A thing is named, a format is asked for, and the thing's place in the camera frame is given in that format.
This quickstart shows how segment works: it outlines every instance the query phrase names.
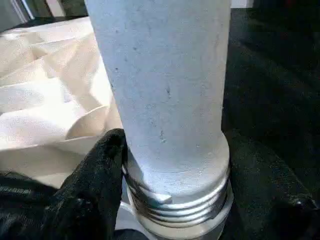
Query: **metal threads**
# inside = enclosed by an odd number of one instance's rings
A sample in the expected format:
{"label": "metal threads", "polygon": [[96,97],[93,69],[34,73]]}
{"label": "metal threads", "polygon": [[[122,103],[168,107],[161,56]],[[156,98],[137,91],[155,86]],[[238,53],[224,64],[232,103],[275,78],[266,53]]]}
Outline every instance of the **metal threads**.
{"label": "metal threads", "polygon": [[228,175],[211,193],[191,202],[180,204],[150,204],[137,188],[129,186],[136,211],[156,224],[169,228],[189,228],[213,219],[227,198]]}

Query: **black fabric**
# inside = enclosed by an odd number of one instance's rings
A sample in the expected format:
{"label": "black fabric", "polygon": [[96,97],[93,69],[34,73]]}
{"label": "black fabric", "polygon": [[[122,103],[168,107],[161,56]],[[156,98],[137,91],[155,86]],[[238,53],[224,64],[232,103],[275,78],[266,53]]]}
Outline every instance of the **black fabric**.
{"label": "black fabric", "polygon": [[124,131],[114,129],[58,190],[18,173],[0,174],[0,239],[112,239],[126,159]]}
{"label": "black fabric", "polygon": [[[247,238],[297,240],[305,236],[317,206],[294,172],[265,145],[237,131],[227,132],[226,137],[234,204]],[[320,228],[314,227],[314,231],[317,233]],[[232,234],[245,239],[238,231]]]}

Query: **gloved hand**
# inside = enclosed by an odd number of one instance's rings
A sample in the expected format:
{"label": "gloved hand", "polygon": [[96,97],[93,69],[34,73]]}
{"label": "gloved hand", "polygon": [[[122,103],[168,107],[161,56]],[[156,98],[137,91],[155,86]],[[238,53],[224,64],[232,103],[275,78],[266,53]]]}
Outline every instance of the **gloved hand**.
{"label": "gloved hand", "polygon": [[112,239],[126,158],[125,133],[114,129],[58,190],[18,173],[1,174],[0,239]]}

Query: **white cylinder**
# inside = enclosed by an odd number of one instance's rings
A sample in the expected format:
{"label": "white cylinder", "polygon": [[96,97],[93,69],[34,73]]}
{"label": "white cylinder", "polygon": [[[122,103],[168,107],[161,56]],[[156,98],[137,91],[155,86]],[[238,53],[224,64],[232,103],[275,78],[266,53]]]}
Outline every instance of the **white cylinder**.
{"label": "white cylinder", "polygon": [[164,208],[191,206],[228,179],[230,0],[88,0],[87,9],[132,153],[128,176]]}

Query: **dark spot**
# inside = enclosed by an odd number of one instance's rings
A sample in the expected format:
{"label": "dark spot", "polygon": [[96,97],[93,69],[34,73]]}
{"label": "dark spot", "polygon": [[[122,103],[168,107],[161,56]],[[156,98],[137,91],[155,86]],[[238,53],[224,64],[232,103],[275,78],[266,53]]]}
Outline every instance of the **dark spot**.
{"label": "dark spot", "polygon": [[163,130],[161,130],[161,132],[160,132],[160,140],[161,140],[161,143],[165,143],[167,140],[164,138],[164,131]]}
{"label": "dark spot", "polygon": [[166,93],[168,94],[168,98],[171,98],[171,89],[169,86],[166,88]]}

